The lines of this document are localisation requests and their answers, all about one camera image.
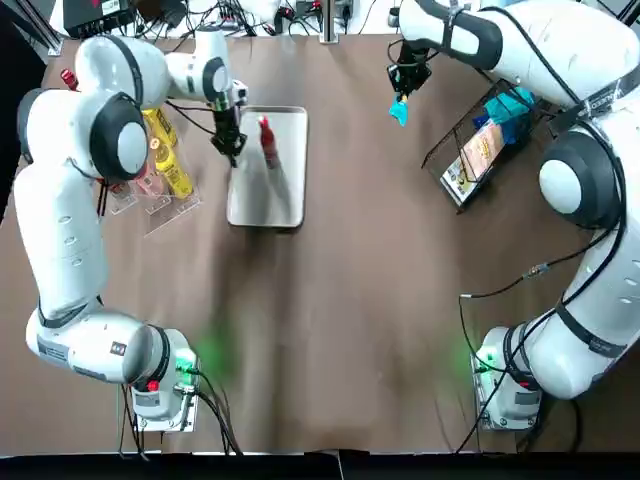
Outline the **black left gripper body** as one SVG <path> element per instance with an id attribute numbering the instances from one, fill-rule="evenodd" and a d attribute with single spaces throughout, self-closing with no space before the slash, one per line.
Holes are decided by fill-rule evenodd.
<path id="1" fill-rule="evenodd" d="M 232 143 L 235 135 L 240 132 L 238 108 L 234 104 L 210 104 L 214 118 L 214 134 L 223 136 Z"/>

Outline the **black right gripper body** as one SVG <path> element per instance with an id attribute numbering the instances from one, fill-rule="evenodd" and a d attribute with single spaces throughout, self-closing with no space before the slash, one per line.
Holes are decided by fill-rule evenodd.
<path id="1" fill-rule="evenodd" d="M 387 47 L 387 75 L 390 84 L 396 94 L 411 94 L 432 74 L 428 66 L 431 59 L 430 48 L 413 48 L 408 43 L 399 43 L 400 52 L 398 57 L 394 58 L 391 51 L 394 46 L 396 43 L 390 43 Z"/>

